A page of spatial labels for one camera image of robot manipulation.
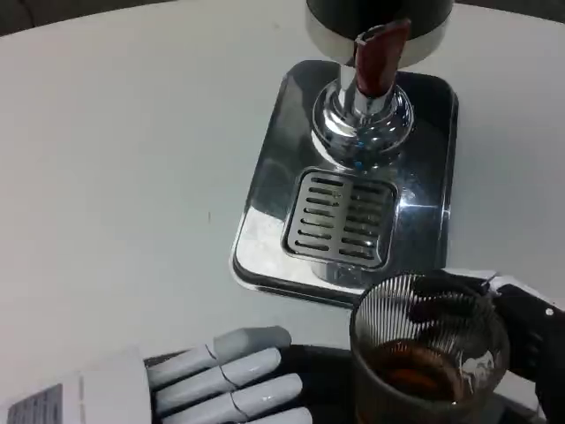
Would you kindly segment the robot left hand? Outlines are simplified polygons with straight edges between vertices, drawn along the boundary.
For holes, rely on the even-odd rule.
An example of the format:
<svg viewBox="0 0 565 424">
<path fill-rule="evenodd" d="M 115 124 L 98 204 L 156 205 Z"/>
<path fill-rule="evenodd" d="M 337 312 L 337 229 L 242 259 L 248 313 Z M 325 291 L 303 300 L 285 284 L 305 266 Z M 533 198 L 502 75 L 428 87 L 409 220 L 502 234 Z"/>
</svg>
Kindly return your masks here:
<svg viewBox="0 0 565 424">
<path fill-rule="evenodd" d="M 126 350 L 7 399 L 3 423 L 239 423 L 299 398 L 281 327 L 237 329 L 159 363 Z"/>
</svg>

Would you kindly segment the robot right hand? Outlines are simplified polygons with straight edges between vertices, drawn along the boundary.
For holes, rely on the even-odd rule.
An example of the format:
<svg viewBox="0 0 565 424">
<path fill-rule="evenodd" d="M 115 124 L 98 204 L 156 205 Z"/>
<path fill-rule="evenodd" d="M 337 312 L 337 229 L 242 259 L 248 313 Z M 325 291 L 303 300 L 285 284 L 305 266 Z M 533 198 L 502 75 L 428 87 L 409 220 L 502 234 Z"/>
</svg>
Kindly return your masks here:
<svg viewBox="0 0 565 424">
<path fill-rule="evenodd" d="M 564 422 L 564 310 L 512 276 L 436 269 L 412 283 L 419 297 L 476 293 L 488 298 L 508 332 L 509 371 L 535 383 L 549 423 Z"/>
</svg>

